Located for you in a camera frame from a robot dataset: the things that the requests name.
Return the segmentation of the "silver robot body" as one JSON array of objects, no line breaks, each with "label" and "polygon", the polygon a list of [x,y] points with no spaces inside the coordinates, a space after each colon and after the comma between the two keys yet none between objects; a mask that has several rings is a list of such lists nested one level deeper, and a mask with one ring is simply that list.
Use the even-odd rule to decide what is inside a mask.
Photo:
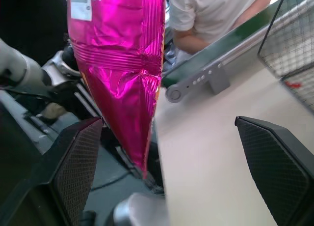
[{"label": "silver robot body", "polygon": [[114,226],[170,226],[164,197],[134,193],[113,209]]}]

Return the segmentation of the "person in white t-shirt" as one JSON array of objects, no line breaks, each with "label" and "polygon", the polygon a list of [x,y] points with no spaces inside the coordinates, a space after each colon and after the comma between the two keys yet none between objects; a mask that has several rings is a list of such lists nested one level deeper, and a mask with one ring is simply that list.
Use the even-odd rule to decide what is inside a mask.
[{"label": "person in white t-shirt", "polygon": [[255,0],[169,0],[170,27],[208,43],[224,36]]}]

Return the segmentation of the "white packet with red print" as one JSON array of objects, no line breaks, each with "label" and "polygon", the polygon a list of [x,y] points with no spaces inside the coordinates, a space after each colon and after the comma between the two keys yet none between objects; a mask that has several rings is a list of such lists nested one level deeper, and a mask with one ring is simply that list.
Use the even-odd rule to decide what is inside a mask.
[{"label": "white packet with red print", "polygon": [[281,82],[299,102],[314,114],[314,70],[283,77]]}]

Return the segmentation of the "magenta foil snack bag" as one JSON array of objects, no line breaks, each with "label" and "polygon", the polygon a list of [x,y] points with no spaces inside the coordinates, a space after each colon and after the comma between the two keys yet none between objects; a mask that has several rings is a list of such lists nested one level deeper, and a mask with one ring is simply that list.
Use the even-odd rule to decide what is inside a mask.
[{"label": "magenta foil snack bag", "polygon": [[131,161],[147,171],[161,83],[166,0],[67,0],[82,77]]}]

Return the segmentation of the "green conveyor belt grey frame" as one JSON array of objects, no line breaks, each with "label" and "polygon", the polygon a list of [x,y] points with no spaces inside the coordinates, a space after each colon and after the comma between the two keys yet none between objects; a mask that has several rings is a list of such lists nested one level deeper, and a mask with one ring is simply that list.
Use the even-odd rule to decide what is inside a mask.
[{"label": "green conveyor belt grey frame", "polygon": [[276,0],[246,23],[167,71],[162,78],[167,100],[178,103],[204,84],[209,84],[215,95],[227,89],[230,80],[226,65],[260,44],[280,2]]}]

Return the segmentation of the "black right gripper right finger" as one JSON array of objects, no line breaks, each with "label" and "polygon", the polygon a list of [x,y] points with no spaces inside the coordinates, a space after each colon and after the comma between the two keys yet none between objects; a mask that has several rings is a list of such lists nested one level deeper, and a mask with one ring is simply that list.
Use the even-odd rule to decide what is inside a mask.
[{"label": "black right gripper right finger", "polygon": [[282,126],[235,119],[255,185],[277,226],[314,226],[314,155]]}]

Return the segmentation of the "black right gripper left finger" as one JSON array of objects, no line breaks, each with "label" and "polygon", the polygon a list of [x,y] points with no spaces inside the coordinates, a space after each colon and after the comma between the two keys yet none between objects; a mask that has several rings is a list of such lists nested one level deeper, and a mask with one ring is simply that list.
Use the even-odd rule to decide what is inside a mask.
[{"label": "black right gripper left finger", "polygon": [[79,226],[102,127],[94,117],[65,128],[0,207],[0,226]]}]

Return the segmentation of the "person in black clothes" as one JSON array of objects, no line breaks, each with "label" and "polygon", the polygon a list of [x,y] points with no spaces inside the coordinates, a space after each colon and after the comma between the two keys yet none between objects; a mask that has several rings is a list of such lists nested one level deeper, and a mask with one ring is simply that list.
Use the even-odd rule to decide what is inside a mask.
[{"label": "person in black clothes", "polygon": [[0,39],[43,66],[68,43],[66,0],[0,0]]}]

